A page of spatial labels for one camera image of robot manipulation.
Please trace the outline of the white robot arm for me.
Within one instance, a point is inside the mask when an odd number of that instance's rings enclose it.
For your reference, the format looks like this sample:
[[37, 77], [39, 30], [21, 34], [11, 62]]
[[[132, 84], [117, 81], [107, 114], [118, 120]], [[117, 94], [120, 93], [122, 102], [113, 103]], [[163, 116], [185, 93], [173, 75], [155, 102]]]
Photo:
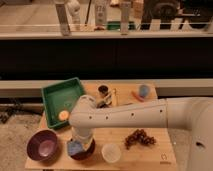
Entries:
[[176, 128], [191, 132], [187, 171], [213, 171], [213, 98], [183, 97], [97, 108], [89, 95], [79, 98], [69, 118], [78, 136], [93, 128]]

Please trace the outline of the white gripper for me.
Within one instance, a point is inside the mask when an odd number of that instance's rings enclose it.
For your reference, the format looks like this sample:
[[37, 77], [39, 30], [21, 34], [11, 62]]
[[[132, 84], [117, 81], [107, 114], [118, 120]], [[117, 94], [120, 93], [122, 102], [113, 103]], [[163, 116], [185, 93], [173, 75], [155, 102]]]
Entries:
[[73, 127], [71, 133], [73, 140], [83, 144], [88, 144], [93, 140], [93, 131], [91, 129]]

